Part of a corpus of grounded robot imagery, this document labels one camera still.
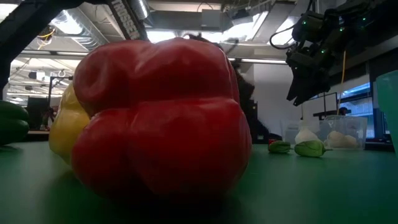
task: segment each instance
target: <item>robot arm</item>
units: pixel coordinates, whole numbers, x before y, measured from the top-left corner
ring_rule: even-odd
[[[287,51],[287,64],[293,71],[293,82],[287,99],[298,106],[311,97],[329,91],[329,71],[353,43],[371,45],[364,36],[374,33],[382,17],[396,9],[395,0],[351,0],[325,14],[307,11],[293,26],[297,41]]]

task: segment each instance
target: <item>bell pepper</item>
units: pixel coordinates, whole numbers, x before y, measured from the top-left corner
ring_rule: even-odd
[[[50,149],[70,164],[70,153],[77,137],[90,119],[76,99],[73,85],[63,92],[57,117],[50,129]]]
[[[22,140],[29,132],[28,112],[19,105],[0,101],[0,146]]]
[[[224,195],[246,168],[251,137],[236,77],[212,44],[104,45],[81,61],[73,85],[93,117],[72,167],[99,195],[197,202]]]

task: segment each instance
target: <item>red bell pepper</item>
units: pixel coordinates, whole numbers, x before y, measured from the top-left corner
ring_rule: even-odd
[[[72,151],[97,194],[196,202],[225,194],[251,150],[236,77],[212,44],[173,39],[99,47],[73,81],[95,116]]]

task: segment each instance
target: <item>yellow bell pepper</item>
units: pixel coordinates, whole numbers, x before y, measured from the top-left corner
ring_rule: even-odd
[[[70,153],[75,142],[90,122],[86,111],[76,98],[73,85],[70,84],[62,95],[58,115],[50,129],[50,149],[70,164]]]

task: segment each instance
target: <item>metal frame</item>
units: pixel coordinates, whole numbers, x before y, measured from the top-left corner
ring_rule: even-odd
[[[11,62],[62,10],[88,2],[107,4],[126,39],[147,40],[143,23],[126,0],[25,0],[0,23],[0,88],[10,75]]]
[[[49,87],[49,102],[47,103],[48,108],[50,107],[50,102],[51,102],[51,93],[52,93],[52,88],[56,87],[62,80],[64,79],[68,79],[68,80],[73,80],[73,76],[70,77],[50,77],[50,87]],[[52,82],[54,79],[59,79],[59,81],[57,83],[55,83],[54,85],[52,85]]]
[[[318,97],[316,97],[316,98],[313,98],[313,99],[309,99],[309,100],[307,100],[306,102],[308,102],[308,101],[311,101],[311,100],[316,100],[316,99],[319,99],[319,98],[321,98],[321,97],[323,97],[323,112],[324,112],[324,115],[325,115],[325,117],[326,117],[326,113],[327,113],[327,111],[326,111],[326,97],[327,96],[330,96],[330,95],[336,95],[336,111],[338,110],[338,99],[337,99],[337,93],[329,93],[329,94],[326,94],[325,92],[323,92],[322,93],[322,96],[319,96],[319,95],[317,95]]]

